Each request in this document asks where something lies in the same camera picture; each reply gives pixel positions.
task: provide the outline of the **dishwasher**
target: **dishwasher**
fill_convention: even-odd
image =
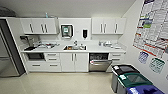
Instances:
[[[108,60],[109,53],[89,53],[89,72],[106,72],[112,60]]]

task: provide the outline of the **refrigerator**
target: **refrigerator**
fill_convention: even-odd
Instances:
[[[25,73],[6,19],[0,19],[0,77],[19,77]]]

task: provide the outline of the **microwave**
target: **microwave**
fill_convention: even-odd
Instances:
[[[43,53],[27,53],[29,60],[44,60]]]

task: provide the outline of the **cabinet handle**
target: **cabinet handle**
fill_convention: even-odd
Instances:
[[[102,24],[101,24],[101,33],[102,33]]]
[[[31,29],[31,31],[32,31],[32,33],[33,33],[33,28],[32,28],[32,26],[31,26],[31,24],[30,24],[30,29]]]
[[[46,33],[48,33],[48,31],[47,31],[47,25],[45,24],[45,29],[46,29]]]
[[[58,66],[58,65],[50,65],[50,66]]]
[[[43,33],[44,33],[44,30],[43,30],[43,25],[41,24],[41,29],[42,29],[42,31],[43,31]]]
[[[113,55],[113,56],[121,56],[121,55],[117,55],[117,54],[116,54],[116,55]]]
[[[49,56],[56,56],[56,54],[48,54]]]
[[[76,61],[77,61],[76,54],[75,54],[75,59],[76,59]]]
[[[72,54],[72,61],[73,61],[73,54]]]
[[[40,66],[40,65],[32,65],[32,66]]]
[[[57,59],[48,59],[48,60],[57,60]]]
[[[116,29],[115,29],[115,33],[116,33],[116,31],[117,31],[117,24],[116,24]]]
[[[104,26],[104,33],[105,33],[105,31],[106,31],[106,29],[105,29],[105,28],[106,28],[106,24],[105,24],[105,26]]]
[[[112,60],[119,61],[120,59],[112,59]]]

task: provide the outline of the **bin lid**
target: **bin lid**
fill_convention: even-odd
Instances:
[[[118,76],[119,82],[124,87],[135,87],[139,85],[153,85],[151,81],[140,73],[125,73]]]
[[[132,65],[115,65],[115,66],[112,66],[112,71],[117,76],[122,75],[124,73],[140,73]]]
[[[128,94],[164,94],[153,85],[141,85],[127,88]]]

